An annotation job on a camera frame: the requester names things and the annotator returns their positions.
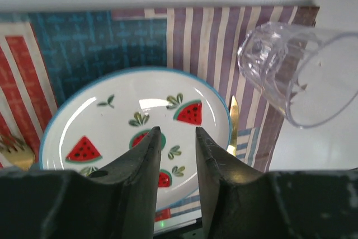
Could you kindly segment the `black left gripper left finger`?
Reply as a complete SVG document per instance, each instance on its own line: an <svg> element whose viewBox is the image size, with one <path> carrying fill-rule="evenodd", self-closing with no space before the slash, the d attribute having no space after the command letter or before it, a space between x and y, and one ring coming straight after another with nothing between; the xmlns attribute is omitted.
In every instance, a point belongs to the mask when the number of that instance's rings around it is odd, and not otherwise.
<svg viewBox="0 0 358 239"><path fill-rule="evenodd" d="M73 170L3 170L2 238L152 238L159 127L85 177Z"/></svg>

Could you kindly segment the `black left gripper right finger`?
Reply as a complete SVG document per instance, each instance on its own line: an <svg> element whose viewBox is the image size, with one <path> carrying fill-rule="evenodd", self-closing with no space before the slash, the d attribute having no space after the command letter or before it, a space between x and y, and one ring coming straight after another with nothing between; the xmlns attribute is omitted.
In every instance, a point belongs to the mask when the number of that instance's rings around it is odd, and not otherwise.
<svg viewBox="0 0 358 239"><path fill-rule="evenodd" d="M205 238L357 237L357 171L263 173L195 135Z"/></svg>

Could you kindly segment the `white watermelon pattern plate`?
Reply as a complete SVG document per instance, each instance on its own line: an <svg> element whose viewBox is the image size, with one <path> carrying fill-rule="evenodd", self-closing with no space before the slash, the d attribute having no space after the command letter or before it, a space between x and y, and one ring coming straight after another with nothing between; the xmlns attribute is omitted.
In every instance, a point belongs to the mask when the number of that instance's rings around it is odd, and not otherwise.
<svg viewBox="0 0 358 239"><path fill-rule="evenodd" d="M153 127L162 133L157 209L198 189L196 128L227 148L232 123L225 101L204 80L175 69L129 68L104 76L68 99L40 145L45 170L88 175L137 146Z"/></svg>

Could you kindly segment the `gold knife green handle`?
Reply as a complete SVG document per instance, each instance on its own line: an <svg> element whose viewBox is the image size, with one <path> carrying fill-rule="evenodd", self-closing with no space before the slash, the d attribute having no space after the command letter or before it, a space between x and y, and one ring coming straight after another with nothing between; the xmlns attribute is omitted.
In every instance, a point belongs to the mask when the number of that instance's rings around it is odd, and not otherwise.
<svg viewBox="0 0 358 239"><path fill-rule="evenodd" d="M230 142L227 151L236 157L237 155L237 139L238 139L238 127L239 127L239 106L236 97L233 95L230 101L229 115L232 123Z"/></svg>

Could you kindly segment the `gold fork green handle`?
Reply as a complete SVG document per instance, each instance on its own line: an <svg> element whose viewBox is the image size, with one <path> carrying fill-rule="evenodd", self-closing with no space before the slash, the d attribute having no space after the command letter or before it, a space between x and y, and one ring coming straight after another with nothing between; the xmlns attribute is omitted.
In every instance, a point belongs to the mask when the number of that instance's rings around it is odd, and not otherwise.
<svg viewBox="0 0 358 239"><path fill-rule="evenodd" d="M1 134L1 154L14 166L29 170L35 162L33 150L20 138Z"/></svg>

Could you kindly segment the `clear drinking glass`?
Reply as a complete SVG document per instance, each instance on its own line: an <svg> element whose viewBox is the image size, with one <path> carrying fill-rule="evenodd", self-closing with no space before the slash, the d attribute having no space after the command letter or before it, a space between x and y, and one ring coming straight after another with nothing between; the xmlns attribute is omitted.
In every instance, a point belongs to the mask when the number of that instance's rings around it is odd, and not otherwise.
<svg viewBox="0 0 358 239"><path fill-rule="evenodd" d="M238 49L240 73L291 125L322 125L357 98L357 32L267 22Z"/></svg>

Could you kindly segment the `striped patchwork placemat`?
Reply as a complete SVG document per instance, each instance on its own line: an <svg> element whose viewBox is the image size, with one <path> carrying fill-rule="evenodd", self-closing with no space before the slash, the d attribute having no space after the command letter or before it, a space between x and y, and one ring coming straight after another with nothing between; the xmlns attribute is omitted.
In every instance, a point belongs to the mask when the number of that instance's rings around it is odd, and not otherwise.
<svg viewBox="0 0 358 239"><path fill-rule="evenodd" d="M12 134L39 165L44 132L75 93L109 74L160 67L204 80L239 106L237 157L259 170L264 125L273 108L240 74L237 51L267 22L313 26L317 7L185 7L49 12L1 18L1 134ZM159 210L178 218L200 213L198 189Z"/></svg>

